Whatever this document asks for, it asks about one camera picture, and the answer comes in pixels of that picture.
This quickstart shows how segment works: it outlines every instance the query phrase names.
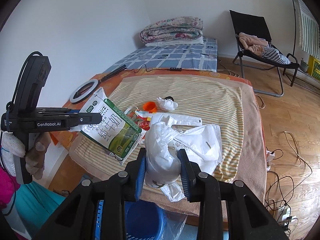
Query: yellow striped cloth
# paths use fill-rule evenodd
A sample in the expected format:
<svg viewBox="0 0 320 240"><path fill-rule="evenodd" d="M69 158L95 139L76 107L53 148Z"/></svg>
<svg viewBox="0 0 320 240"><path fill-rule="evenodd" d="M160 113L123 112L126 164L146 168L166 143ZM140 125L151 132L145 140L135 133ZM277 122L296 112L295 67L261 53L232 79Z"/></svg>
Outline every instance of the yellow striped cloth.
<svg viewBox="0 0 320 240"><path fill-rule="evenodd" d="M237 172L244 136L241 89L197 76L153 76L139 77L138 80L124 79L109 98L124 111L129 106L142 108L145 102L166 96L172 96L178 103L175 114L199 116L203 124L220 125L223 158L213 175L219 180L231 182ZM191 126L179 128L187 130ZM74 152L98 170L112 176L124 170L129 161L135 160L140 148L136 147L123 166L87 137L81 139ZM180 178L177 183L182 187ZM162 194L160 189L144 188Z"/></svg>

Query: person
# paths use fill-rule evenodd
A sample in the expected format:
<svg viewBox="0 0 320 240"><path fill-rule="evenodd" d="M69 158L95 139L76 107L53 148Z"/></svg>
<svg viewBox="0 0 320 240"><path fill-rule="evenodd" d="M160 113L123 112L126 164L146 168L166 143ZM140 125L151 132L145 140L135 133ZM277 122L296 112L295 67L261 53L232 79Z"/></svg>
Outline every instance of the person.
<svg viewBox="0 0 320 240"><path fill-rule="evenodd" d="M14 205L31 237L36 235L65 197L44 188L35 181L30 184L18 184L13 155L18 157L25 156L27 171L33 175L34 179L41 179L44 171L44 157L50 143L51 137L49 133L41 133L36 139L33 148L26 152L23 143L12 133L6 132L2 134L0 207L1 209L6 208L14 194L16 194Z"/></svg>

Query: chair seat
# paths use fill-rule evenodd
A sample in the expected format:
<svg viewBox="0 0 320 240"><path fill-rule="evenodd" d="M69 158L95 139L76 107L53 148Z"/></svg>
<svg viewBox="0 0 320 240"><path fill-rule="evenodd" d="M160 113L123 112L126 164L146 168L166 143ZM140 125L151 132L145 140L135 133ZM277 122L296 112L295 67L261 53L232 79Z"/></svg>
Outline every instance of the chair seat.
<svg viewBox="0 0 320 240"><path fill-rule="evenodd" d="M245 49L243 51L243 55L247 56L247 57L250 57L250 58L254 58L255 60L258 60L260 62L267 63L267 64L270 64L272 66L281 67L281 68L298 69L299 66L300 66L298 63L293 63L293 62L291 62L291 64L279 64L279 63L276 63L274 61L267 60L267 59L264 59L262 57L259 57L256 54L254 54L251 50L248 50L248 49Z"/></svg>

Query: green and white package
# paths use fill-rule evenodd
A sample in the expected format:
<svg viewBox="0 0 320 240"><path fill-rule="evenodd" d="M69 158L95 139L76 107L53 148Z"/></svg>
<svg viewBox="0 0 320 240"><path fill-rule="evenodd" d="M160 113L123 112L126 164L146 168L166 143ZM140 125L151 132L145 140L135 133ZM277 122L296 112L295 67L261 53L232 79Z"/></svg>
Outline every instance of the green and white package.
<svg viewBox="0 0 320 240"><path fill-rule="evenodd" d="M89 98L80 112L102 115L102 122L99 124L81 125L81 133L110 151L106 152L114 156L121 165L144 136L145 131L107 98L102 87Z"/></svg>

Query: teal pants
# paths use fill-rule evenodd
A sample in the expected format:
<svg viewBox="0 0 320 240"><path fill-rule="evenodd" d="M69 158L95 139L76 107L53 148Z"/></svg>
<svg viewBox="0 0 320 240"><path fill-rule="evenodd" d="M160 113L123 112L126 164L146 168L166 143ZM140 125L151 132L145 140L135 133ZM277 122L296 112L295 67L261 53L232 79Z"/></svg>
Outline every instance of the teal pants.
<svg viewBox="0 0 320 240"><path fill-rule="evenodd" d="M21 185L17 191L15 207L32 238L64 199L35 181Z"/></svg>

